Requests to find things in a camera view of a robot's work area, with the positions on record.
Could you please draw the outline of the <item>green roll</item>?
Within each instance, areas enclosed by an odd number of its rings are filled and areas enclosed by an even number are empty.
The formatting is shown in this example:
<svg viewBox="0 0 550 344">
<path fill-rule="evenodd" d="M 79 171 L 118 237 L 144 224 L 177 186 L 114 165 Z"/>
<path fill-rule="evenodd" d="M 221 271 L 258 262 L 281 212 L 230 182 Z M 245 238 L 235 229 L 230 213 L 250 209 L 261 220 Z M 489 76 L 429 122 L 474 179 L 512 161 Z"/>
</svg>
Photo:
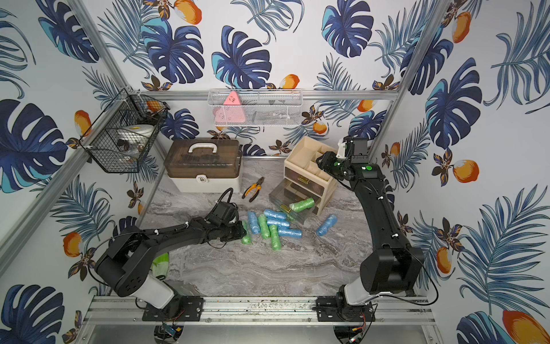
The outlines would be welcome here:
<svg viewBox="0 0 550 344">
<path fill-rule="evenodd" d="M 275 224 L 269 225 L 270 237 L 272 241 L 273 251 L 279 251 L 282 249 L 282 244 L 279 238 L 278 226 Z"/>
<path fill-rule="evenodd" d="M 269 225 L 267 224 L 267 217 L 264 214 L 261 214 L 258 217 L 258 223 L 260 227 L 260 234 L 263 239 L 269 239 L 271 237 L 271 232 L 269 229 Z"/>
<path fill-rule="evenodd" d="M 289 208 L 296 213 L 303 212 L 305 210 L 315 207 L 315 200 L 313 198 L 308 198 L 300 202 L 295 202 L 289 205 Z"/>
<path fill-rule="evenodd" d="M 243 245 L 252 245 L 253 242 L 252 242 L 252 237 L 249 233 L 248 224 L 246 223 L 246 221 L 242 221 L 241 224 L 244 230 L 244 236 L 241 238 L 241 243 Z"/>
</svg>

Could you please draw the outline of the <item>beige drawer organizer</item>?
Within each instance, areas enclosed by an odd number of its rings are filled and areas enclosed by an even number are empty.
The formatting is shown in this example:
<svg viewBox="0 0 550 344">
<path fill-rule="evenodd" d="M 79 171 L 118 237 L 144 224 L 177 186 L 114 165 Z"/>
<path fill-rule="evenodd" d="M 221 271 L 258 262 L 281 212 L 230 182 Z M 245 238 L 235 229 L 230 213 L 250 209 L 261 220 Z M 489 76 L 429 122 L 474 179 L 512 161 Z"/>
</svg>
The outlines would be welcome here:
<svg viewBox="0 0 550 344">
<path fill-rule="evenodd" d="M 337 150 L 310 137 L 303 137 L 284 162 L 284 177 L 312 194 L 316 200 L 314 214 L 320 215 L 332 200 L 338 182 L 317 165 L 324 153 Z"/>
</svg>

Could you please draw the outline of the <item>clear bottom drawer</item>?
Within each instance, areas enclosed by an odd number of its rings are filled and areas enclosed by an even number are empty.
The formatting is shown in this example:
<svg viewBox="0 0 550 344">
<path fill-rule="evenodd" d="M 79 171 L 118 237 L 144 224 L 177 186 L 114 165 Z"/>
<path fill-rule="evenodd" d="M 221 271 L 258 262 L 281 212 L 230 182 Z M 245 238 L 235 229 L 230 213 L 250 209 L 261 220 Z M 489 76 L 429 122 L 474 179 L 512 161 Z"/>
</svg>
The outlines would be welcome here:
<svg viewBox="0 0 550 344">
<path fill-rule="evenodd" d="M 300 212 L 295 212 L 291 209 L 291 204 L 303 202 L 308 199 L 313 199 L 315 202 L 312 208 L 304 209 Z M 303 225 L 311 216 L 317 215 L 318 204 L 320 202 L 319 196 L 287 179 L 284 179 L 270 192 L 269 200 L 278 211 L 287 215 L 290 222 L 300 225 Z"/>
</svg>

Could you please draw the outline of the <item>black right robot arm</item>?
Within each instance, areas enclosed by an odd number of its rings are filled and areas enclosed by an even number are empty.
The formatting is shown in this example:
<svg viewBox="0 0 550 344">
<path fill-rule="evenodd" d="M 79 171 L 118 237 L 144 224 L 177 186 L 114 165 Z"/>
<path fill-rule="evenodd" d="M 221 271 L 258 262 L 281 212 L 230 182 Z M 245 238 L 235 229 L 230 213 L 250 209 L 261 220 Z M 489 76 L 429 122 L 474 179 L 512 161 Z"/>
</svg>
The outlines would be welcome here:
<svg viewBox="0 0 550 344">
<path fill-rule="evenodd" d="M 318 167 L 358 198 L 372 238 L 372 253 L 360 265 L 359 277 L 343 285 L 332 310 L 343 321 L 357 321 L 372 311 L 378 298 L 401 299 L 412 291 L 425 261 L 421 249 L 402 234 L 386 192 L 381 168 L 368 158 L 368 139 L 347 136 L 337 152 L 324 153 Z"/>
</svg>

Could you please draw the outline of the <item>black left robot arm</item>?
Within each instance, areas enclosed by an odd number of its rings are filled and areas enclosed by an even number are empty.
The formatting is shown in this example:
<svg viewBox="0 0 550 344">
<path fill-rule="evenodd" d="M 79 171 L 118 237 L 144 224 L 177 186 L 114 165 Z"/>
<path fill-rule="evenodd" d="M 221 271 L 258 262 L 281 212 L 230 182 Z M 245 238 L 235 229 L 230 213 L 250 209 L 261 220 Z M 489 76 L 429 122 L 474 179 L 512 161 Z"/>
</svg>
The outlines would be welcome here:
<svg viewBox="0 0 550 344">
<path fill-rule="evenodd" d="M 217 202 L 205 217 L 195 217 L 161 229 L 129 229 L 112 239 L 95 265 L 95 271 L 117 296 L 138 298 L 148 304 L 145 319 L 177 320 L 186 312 L 185 298 L 153 276 L 153 261 L 182 247 L 212 240 L 227 243 L 246 235 L 239 208 L 233 202 Z"/>
</svg>

